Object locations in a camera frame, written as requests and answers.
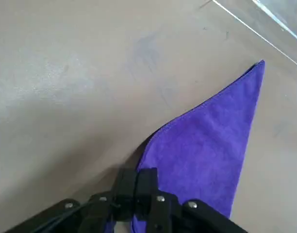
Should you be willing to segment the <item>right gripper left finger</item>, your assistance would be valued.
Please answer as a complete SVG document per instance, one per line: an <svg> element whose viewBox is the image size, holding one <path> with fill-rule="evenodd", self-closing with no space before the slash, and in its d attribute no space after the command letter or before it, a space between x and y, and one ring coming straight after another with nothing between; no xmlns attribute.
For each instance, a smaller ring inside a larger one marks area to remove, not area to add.
<svg viewBox="0 0 297 233"><path fill-rule="evenodd" d="M94 194L85 203L64 199L8 229L9 233L112 233L118 221L134 213L137 173L123 168L109 191Z"/></svg>

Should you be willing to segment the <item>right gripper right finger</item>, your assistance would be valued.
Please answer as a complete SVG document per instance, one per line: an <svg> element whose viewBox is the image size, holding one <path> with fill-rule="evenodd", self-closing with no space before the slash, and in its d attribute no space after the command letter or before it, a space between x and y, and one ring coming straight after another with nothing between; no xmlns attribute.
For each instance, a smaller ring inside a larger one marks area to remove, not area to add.
<svg viewBox="0 0 297 233"><path fill-rule="evenodd" d="M159 190L156 168L145 168L137 174L136 220L145 223L143 233L245 232L201 200L180 204L176 195Z"/></svg>

